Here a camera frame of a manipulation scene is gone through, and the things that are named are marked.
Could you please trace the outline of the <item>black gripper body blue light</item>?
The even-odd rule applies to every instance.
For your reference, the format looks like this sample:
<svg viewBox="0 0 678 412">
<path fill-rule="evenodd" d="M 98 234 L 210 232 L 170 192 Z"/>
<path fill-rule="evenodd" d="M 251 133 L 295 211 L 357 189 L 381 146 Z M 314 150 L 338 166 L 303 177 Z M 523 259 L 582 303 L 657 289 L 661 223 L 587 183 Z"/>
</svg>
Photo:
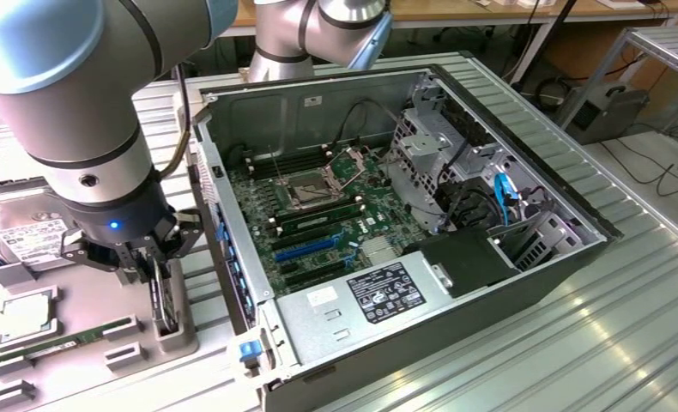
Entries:
<svg viewBox="0 0 678 412">
<path fill-rule="evenodd" d="M 156 170 L 118 200 L 106 203 L 60 200 L 87 238 L 100 244 L 127 243 L 146 236 L 164 237 L 176 226 L 175 210 L 167 203 Z"/>
</svg>

